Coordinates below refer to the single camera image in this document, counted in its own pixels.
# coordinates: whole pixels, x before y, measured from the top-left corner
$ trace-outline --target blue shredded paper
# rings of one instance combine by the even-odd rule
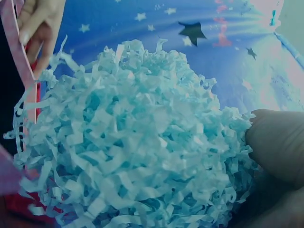
[[[183,53],[163,51],[165,41],[155,53],[139,40],[105,47],[86,66],[63,43],[41,75],[42,101],[21,109],[26,91],[6,137],[16,138],[15,165],[40,173],[21,182],[20,194],[38,192],[47,207],[31,206],[34,214],[65,228],[228,225],[253,186],[257,165],[245,143],[253,116],[220,110],[215,79],[196,75]],[[73,77],[57,81],[58,64]],[[24,121],[32,108],[41,108],[36,124]]]

